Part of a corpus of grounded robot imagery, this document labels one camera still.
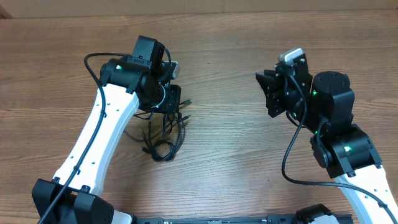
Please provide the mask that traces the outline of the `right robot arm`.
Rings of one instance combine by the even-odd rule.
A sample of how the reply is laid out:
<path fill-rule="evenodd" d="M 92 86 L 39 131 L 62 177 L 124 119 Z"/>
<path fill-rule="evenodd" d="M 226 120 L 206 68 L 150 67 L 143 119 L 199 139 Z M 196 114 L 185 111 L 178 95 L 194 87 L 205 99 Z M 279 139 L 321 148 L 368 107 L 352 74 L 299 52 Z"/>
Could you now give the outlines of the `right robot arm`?
<path fill-rule="evenodd" d="M 355 95 L 349 77 L 334 71 L 312 76 L 304 53 L 282 56 L 274 69 L 255 77 L 270 117 L 285 113 L 298 131 L 305 128 L 313 133 L 313 156 L 331 180 L 296 180 L 286 174 L 287 158 L 298 133 L 282 160 L 283 177 L 299 185 L 339 188 L 361 223 L 397 223 L 397 204 L 381 156 L 371 138 L 353 123 Z"/>

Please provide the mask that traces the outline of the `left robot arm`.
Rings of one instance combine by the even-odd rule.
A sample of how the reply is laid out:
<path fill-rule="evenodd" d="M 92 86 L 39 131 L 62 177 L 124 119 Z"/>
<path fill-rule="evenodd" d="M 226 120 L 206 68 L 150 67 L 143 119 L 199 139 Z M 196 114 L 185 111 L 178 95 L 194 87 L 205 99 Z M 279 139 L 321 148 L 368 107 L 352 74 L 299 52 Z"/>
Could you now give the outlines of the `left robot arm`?
<path fill-rule="evenodd" d="M 178 131 L 161 156 L 158 147 L 144 134 L 146 152 L 155 161 L 171 161 L 185 137 L 180 113 L 181 89 L 174 85 L 179 65 L 158 40 L 139 36 L 131 54 L 110 53 L 95 75 L 97 95 L 71 153 L 52 180 L 37 180 L 32 198 L 41 223 L 125 223 L 137 217 L 116 210 L 101 198 L 106 173 L 120 137 L 131 118 L 149 120 L 161 114 L 162 134 Z"/>

